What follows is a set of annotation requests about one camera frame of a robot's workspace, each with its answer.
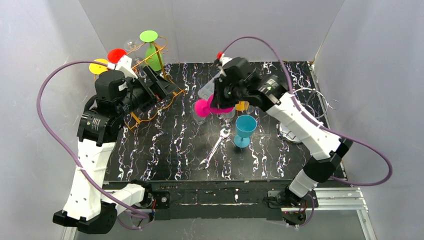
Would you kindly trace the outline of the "clear champagne flute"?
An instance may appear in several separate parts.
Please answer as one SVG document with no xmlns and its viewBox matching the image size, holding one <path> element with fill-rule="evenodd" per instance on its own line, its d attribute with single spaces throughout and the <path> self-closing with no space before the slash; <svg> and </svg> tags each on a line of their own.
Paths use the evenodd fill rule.
<svg viewBox="0 0 424 240">
<path fill-rule="evenodd" d="M 249 106 L 246 108 L 245 113 L 246 113 L 247 115 L 250 115 L 250 114 L 254 113 L 254 112 L 256 111 L 256 109 L 257 109 L 257 107 L 252 106 L 252 105 L 249 105 Z"/>
</svg>

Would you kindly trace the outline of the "orange glass yellow foot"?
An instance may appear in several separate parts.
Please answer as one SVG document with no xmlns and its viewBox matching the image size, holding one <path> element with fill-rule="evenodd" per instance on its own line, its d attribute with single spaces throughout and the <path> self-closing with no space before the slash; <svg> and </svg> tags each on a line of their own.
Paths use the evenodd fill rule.
<svg viewBox="0 0 424 240">
<path fill-rule="evenodd" d="M 94 61 L 98 62 L 98 63 L 102 63 L 104 65 L 96 64 L 96 63 L 90 63 L 88 69 L 92 74 L 100 75 L 101 73 L 106 72 L 108 70 L 109 62 L 106 59 L 98 58 L 98 59 L 95 59 Z"/>
</svg>

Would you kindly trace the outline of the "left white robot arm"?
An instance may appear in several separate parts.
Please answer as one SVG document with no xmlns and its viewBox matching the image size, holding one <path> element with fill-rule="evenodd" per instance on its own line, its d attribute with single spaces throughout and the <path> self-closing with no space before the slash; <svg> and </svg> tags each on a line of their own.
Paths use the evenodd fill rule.
<svg viewBox="0 0 424 240">
<path fill-rule="evenodd" d="M 132 69 L 132 59 L 125 55 L 118 63 L 106 64 L 97 75 L 95 95 L 85 104 L 77 129 L 78 152 L 71 154 L 76 163 L 71 190 L 63 209 L 53 215 L 55 224 L 97 235 L 108 233 L 123 212 L 154 219 L 153 212 L 135 208 L 136 204 L 155 206 L 151 184 L 132 180 L 114 193 L 103 189 L 107 165 L 125 117 L 135 110 L 149 110 L 178 88 L 150 66 L 142 70 L 148 82 L 139 79 Z"/>
</svg>

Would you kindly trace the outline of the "orange glass yellow base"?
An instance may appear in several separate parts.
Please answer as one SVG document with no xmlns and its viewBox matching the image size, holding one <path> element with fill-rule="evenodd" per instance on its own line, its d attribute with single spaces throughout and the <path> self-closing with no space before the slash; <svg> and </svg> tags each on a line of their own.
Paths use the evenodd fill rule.
<svg viewBox="0 0 424 240">
<path fill-rule="evenodd" d="M 234 108 L 236 111 L 243 112 L 247 111 L 249 106 L 250 104 L 247 101 L 239 101 Z"/>
</svg>

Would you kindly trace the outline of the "pink wine glass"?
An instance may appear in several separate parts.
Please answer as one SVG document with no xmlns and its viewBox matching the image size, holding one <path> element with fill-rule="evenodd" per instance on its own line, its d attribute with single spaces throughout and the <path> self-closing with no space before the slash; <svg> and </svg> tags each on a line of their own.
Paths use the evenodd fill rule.
<svg viewBox="0 0 424 240">
<path fill-rule="evenodd" d="M 194 112 L 200 117 L 207 117 L 211 114 L 227 114 L 234 110 L 234 107 L 230 108 L 213 108 L 211 107 L 214 95 L 211 95 L 208 100 L 199 99 L 194 103 Z"/>
</svg>

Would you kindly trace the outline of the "blue wine glass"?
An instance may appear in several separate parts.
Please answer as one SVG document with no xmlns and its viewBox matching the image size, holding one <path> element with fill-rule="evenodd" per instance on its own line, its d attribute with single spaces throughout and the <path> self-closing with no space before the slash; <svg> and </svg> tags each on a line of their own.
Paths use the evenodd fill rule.
<svg viewBox="0 0 424 240">
<path fill-rule="evenodd" d="M 246 148 L 251 142 L 251 136 L 257 128 L 257 121 L 251 115 L 241 115 L 235 122 L 236 135 L 234 144 L 239 148 Z"/>
</svg>

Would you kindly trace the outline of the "clear stemless glass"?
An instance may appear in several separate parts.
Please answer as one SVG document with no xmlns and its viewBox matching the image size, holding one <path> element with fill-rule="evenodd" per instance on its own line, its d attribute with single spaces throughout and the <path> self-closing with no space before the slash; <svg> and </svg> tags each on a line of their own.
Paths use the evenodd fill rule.
<svg viewBox="0 0 424 240">
<path fill-rule="evenodd" d="M 235 114 L 236 114 L 236 111 L 235 111 L 235 109 L 233 109 L 232 111 L 230 111 L 228 113 L 221 114 L 221 117 L 222 117 L 222 119 L 225 122 L 228 123 L 228 122 L 231 122 L 232 121 L 232 119 L 234 118 Z"/>
</svg>

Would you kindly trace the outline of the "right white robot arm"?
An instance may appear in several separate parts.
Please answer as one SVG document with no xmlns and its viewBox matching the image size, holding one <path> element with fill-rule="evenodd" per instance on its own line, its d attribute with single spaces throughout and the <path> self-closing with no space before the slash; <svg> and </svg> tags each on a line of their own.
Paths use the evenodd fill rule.
<svg viewBox="0 0 424 240">
<path fill-rule="evenodd" d="M 220 75 L 214 79 L 210 106 L 216 109 L 249 102 L 287 127 L 309 150 L 311 158 L 280 193 L 279 203 L 298 205 L 303 197 L 333 176 L 353 142 L 323 129 L 289 92 L 290 84 L 278 76 L 260 76 L 244 57 L 218 54 L 214 64 Z"/>
</svg>

